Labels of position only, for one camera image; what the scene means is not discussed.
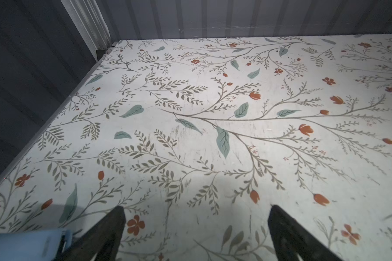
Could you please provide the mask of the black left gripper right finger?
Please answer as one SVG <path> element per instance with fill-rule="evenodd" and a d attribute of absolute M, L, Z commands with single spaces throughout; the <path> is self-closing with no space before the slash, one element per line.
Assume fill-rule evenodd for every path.
<path fill-rule="evenodd" d="M 277 260 L 340 260 L 280 206 L 271 207 L 267 222 Z"/>

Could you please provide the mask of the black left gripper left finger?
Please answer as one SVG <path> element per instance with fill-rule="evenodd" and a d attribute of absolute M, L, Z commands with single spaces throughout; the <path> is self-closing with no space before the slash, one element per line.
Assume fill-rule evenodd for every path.
<path fill-rule="evenodd" d="M 120 247 L 126 217 L 122 207 L 113 208 L 56 261 L 114 261 Z"/>

